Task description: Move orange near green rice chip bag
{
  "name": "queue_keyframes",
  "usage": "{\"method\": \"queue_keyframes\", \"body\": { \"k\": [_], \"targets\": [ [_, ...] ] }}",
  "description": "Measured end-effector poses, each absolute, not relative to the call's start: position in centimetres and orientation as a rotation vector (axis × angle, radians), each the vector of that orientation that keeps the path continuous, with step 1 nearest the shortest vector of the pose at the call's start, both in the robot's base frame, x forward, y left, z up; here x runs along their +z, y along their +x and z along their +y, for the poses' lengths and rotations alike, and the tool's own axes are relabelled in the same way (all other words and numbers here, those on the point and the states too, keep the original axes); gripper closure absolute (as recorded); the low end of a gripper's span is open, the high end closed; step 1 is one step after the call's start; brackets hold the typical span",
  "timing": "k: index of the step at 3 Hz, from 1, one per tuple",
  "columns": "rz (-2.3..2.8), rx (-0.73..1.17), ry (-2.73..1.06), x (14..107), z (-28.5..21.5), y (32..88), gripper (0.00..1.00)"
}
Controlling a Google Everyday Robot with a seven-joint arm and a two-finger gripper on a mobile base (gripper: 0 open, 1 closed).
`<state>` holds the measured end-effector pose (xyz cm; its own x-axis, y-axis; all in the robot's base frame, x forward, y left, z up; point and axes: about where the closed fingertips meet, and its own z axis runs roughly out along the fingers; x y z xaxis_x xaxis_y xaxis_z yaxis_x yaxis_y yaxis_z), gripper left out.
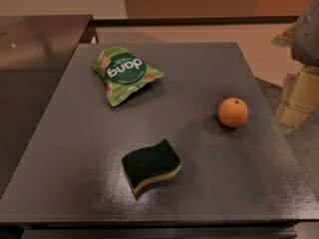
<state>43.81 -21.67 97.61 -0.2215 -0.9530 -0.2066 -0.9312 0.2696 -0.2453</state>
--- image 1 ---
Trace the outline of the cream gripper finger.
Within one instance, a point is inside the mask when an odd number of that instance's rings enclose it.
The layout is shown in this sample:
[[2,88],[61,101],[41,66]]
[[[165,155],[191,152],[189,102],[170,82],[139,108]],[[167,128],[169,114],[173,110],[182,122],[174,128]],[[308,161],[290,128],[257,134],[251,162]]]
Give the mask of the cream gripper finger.
[[295,24],[287,26],[281,33],[271,40],[271,44],[278,47],[289,47],[292,43],[294,28]]
[[288,74],[283,83],[277,122],[299,127],[319,106],[319,67],[304,66],[296,75]]

